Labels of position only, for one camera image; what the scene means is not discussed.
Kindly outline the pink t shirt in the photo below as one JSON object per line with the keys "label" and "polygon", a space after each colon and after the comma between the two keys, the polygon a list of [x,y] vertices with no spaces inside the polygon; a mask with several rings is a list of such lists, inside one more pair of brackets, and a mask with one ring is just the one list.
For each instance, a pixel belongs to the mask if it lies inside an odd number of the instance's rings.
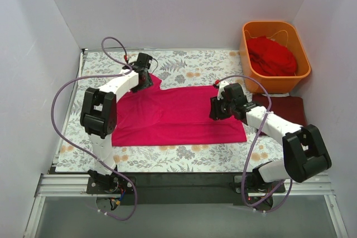
{"label": "pink t shirt", "polygon": [[212,120],[210,99],[213,86],[162,89],[152,75],[153,86],[126,93],[117,102],[114,147],[203,145],[245,143],[242,123],[234,118]]}

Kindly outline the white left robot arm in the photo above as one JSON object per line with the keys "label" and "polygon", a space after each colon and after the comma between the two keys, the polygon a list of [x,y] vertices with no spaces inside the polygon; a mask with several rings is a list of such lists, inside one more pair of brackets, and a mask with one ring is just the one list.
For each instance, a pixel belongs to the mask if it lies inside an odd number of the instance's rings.
{"label": "white left robot arm", "polygon": [[106,193],[119,187],[119,179],[113,174],[117,170],[112,147],[112,134],[117,126],[117,101],[126,93],[135,93],[153,85],[149,74],[153,57],[139,53],[131,62],[130,74],[124,67],[120,77],[111,79],[99,88],[87,88],[84,94],[80,125],[84,127],[97,156],[94,168],[88,171],[94,183]]}

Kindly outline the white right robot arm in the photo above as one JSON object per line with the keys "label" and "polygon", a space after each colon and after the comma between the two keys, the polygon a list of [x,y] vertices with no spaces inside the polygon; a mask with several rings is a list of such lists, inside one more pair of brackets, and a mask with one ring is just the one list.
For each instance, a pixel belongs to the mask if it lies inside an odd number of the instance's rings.
{"label": "white right robot arm", "polygon": [[332,161],[318,127],[291,123],[249,102],[240,84],[217,81],[216,97],[210,99],[210,118],[235,118],[265,133],[282,146],[283,158],[261,164],[248,174],[248,186],[267,191],[273,182],[291,179],[301,183],[331,168]]}

